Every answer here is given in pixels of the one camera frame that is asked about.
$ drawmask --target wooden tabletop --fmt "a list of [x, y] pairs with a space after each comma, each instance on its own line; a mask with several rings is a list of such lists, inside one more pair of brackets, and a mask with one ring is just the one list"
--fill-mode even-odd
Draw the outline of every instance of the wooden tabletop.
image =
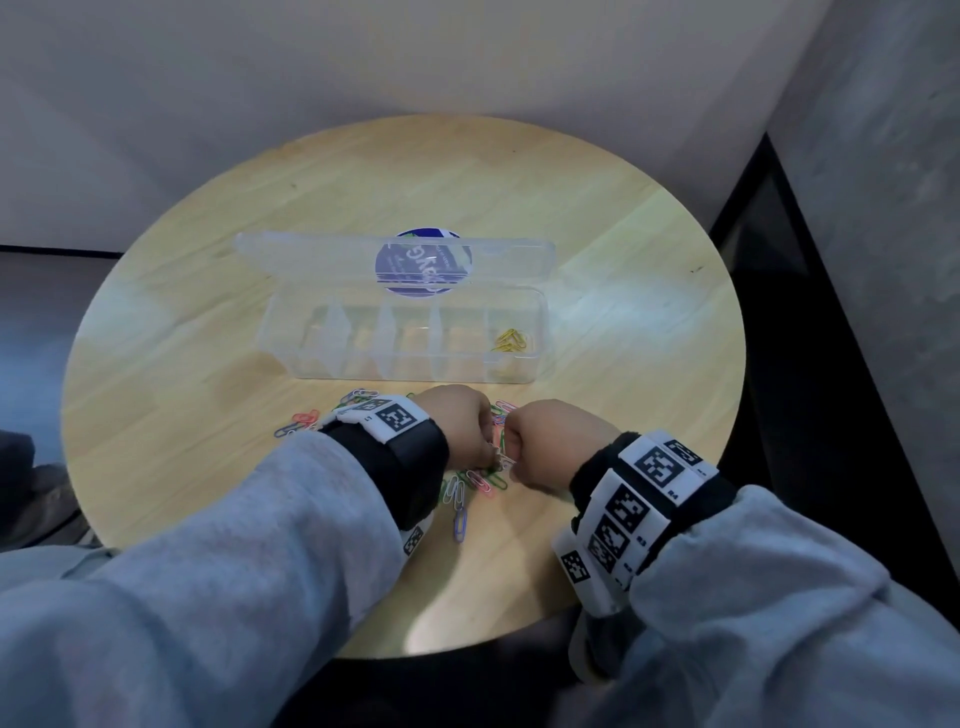
[[[727, 443], [745, 349], [733, 286], [666, 190], [584, 141], [514, 121], [416, 115], [315, 133], [240, 164], [163, 215], [117, 263], [70, 353], [67, 465], [100, 538], [128, 546], [221, 497], [292, 414], [354, 386], [299, 380], [254, 347], [274, 282], [240, 231], [552, 240], [554, 353], [491, 400], [559, 398], [624, 429], [663, 427], [707, 459]], [[498, 637], [574, 601], [551, 548], [572, 506], [511, 485], [473, 498], [466, 541], [441, 506], [399, 583], [343, 651], [393, 657]]]

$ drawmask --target label on lid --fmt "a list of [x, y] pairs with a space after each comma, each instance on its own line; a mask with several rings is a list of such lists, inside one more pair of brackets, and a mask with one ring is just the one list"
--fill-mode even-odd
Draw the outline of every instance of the label on lid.
[[[397, 237], [460, 235], [443, 228], [415, 228], [401, 232]], [[408, 298], [423, 299], [449, 291], [453, 285], [469, 276], [472, 263], [468, 245], [387, 244], [376, 254], [373, 266], [377, 281], [387, 284], [388, 291]], [[403, 285], [391, 286], [390, 283]]]

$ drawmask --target sleeve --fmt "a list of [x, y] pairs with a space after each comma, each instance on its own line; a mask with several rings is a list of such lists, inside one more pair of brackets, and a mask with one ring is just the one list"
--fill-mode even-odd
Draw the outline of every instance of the sleeve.
[[892, 587], [905, 591], [860, 548], [747, 486], [634, 579], [647, 629], [600, 724], [960, 725], [960, 636], [932, 608], [939, 631], [893, 609]]
[[403, 565], [330, 438], [284, 439], [222, 500], [79, 581], [0, 595], [5, 724], [262, 726]]

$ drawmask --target gray concrete wall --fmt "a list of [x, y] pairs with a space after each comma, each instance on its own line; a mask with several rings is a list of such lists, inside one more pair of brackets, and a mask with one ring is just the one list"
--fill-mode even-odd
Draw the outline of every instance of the gray concrete wall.
[[610, 149], [709, 224], [829, 0], [3, 0], [0, 243], [126, 250], [265, 148], [387, 114]]
[[836, 3], [769, 131], [960, 570], [960, 3]]

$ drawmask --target person's right arm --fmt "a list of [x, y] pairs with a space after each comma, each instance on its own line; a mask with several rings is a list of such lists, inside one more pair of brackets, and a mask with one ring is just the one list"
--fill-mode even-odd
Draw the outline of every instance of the person's right arm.
[[[518, 409], [507, 432], [515, 477], [554, 489], [619, 434], [555, 401]], [[742, 488], [633, 579], [648, 629], [597, 722], [960, 725], [956, 633], [891, 608], [891, 587], [857, 546]]]

